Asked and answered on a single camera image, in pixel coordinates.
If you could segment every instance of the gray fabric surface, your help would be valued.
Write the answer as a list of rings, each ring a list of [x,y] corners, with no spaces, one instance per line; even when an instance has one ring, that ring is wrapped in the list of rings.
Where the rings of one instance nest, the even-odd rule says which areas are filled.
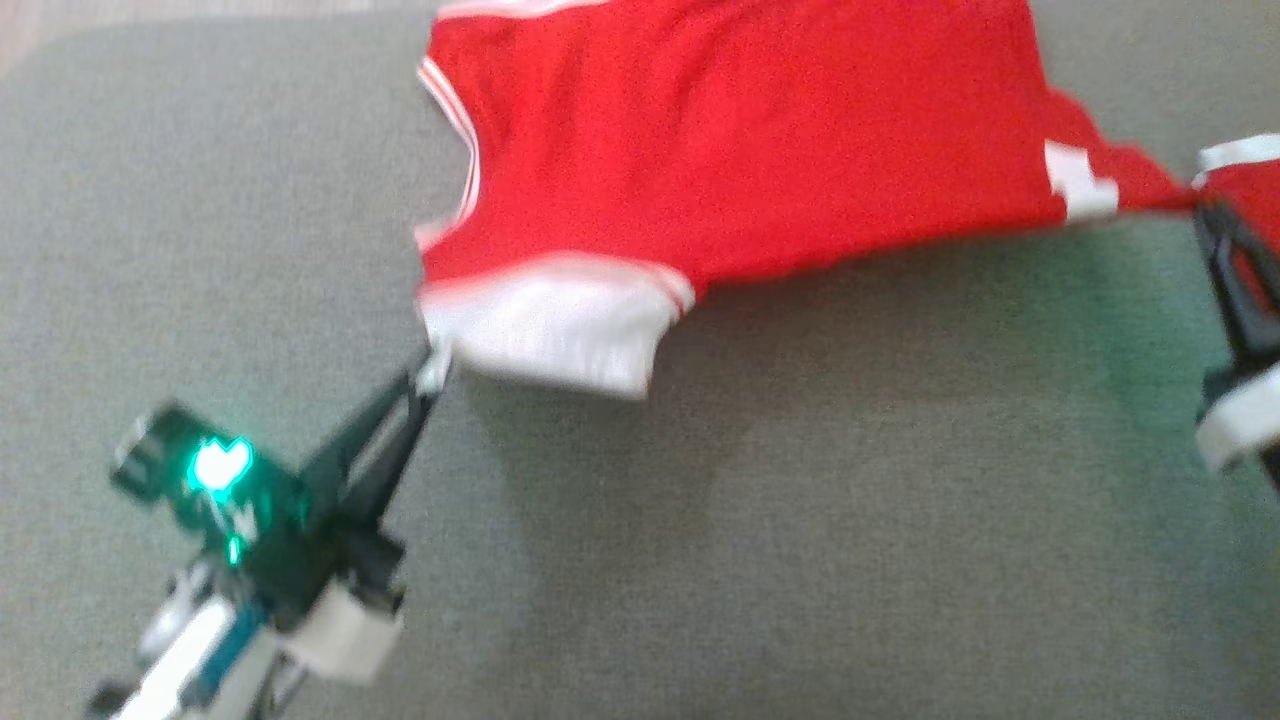
[[[1183,176],[1280,118],[1275,4],[1036,4]],[[0,82],[0,717],[78,716],[192,550],[108,489],[178,396],[289,461],[421,334],[461,142],[430,18],[160,24]],[[974,241],[713,296],[620,404],[462,375],[397,500],[408,630],[293,717],[1265,717],[1280,502],[1210,477],[1189,228]]]

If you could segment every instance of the red jersey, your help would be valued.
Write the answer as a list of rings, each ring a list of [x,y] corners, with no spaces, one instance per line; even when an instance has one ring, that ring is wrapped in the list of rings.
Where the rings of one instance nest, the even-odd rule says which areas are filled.
[[[622,396],[719,283],[1192,201],[1046,82],[1025,0],[468,0],[419,73],[472,151],[431,341]]]

